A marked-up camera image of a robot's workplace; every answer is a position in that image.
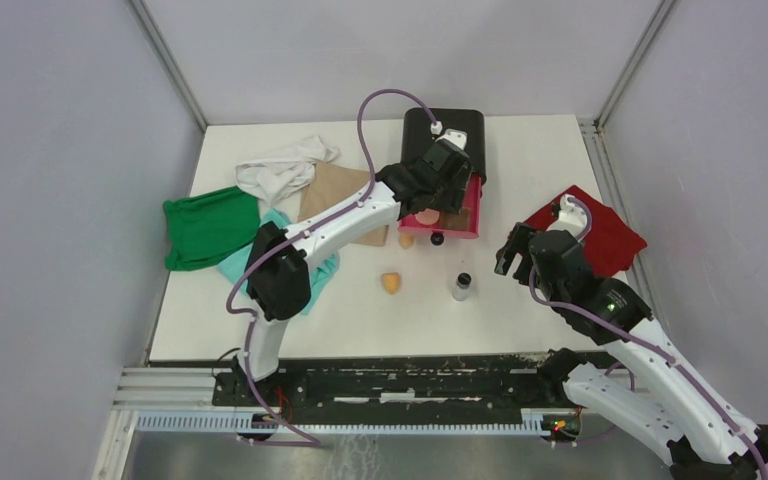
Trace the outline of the pink round powder puff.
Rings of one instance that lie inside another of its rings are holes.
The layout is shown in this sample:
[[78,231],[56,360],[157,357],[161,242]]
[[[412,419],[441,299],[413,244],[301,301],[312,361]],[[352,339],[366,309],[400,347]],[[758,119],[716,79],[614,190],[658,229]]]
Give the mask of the pink round powder puff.
[[426,209],[422,212],[416,213],[414,219],[421,225],[434,225],[439,221],[440,213],[436,210]]

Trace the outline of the pink top drawer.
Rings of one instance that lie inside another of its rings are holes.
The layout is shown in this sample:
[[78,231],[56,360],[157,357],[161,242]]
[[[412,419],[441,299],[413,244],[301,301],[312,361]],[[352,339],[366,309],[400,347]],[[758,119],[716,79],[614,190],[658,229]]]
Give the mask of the pink top drawer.
[[480,230],[482,179],[473,174],[467,184],[463,204],[458,213],[426,209],[399,221],[400,242],[407,245],[419,237],[427,237],[433,246],[450,239],[476,239]]

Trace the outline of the small clear black-capped bottle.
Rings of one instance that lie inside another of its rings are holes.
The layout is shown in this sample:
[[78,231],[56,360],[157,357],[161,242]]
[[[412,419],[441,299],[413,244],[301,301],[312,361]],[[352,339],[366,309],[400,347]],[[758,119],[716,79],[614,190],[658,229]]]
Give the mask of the small clear black-capped bottle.
[[458,302],[466,300],[471,293],[471,287],[472,276],[467,272],[459,273],[451,289],[452,297]]

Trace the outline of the black pink drawer organizer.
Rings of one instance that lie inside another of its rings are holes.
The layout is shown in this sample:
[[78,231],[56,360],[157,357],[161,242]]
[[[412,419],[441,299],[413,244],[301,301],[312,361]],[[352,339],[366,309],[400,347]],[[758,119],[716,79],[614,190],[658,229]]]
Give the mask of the black pink drawer organizer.
[[[478,174],[482,184],[486,183],[486,136],[484,115],[474,109],[432,108],[432,113],[445,128],[467,133],[465,148],[473,165],[473,174]],[[428,150],[434,142],[430,133],[431,121],[421,107],[408,110],[403,118],[402,158],[416,157]]]

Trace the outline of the brown square eyeshadow compact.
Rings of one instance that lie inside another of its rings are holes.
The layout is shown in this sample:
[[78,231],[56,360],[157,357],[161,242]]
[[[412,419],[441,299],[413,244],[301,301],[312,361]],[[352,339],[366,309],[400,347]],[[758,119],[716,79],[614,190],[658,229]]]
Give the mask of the brown square eyeshadow compact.
[[440,215],[439,225],[445,230],[470,231],[471,230],[471,210],[462,208],[459,213],[442,213]]

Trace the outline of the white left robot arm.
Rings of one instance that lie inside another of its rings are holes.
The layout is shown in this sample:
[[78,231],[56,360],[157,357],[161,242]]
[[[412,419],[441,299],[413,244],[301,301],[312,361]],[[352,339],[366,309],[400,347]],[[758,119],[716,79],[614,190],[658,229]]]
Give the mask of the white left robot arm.
[[262,225],[252,243],[241,278],[232,287],[226,309],[244,290],[250,325],[238,362],[244,373],[236,384],[251,406],[267,404],[275,391],[274,374],[290,319],[311,298],[310,275],[342,247],[368,232],[427,209],[458,212],[473,172],[465,151],[467,136],[446,130],[421,155],[387,165],[358,192],[304,221],[278,227]]

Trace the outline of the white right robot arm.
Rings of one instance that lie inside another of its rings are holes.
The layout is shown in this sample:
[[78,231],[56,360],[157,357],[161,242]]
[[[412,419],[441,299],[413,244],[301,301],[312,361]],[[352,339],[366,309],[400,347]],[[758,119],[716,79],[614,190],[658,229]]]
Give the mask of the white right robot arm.
[[581,242],[566,230],[516,224],[495,271],[601,346],[649,392],[619,384],[567,348],[539,367],[540,400],[590,409],[654,452],[675,479],[768,478],[768,425],[723,398],[690,364],[645,301],[625,282],[596,275]]

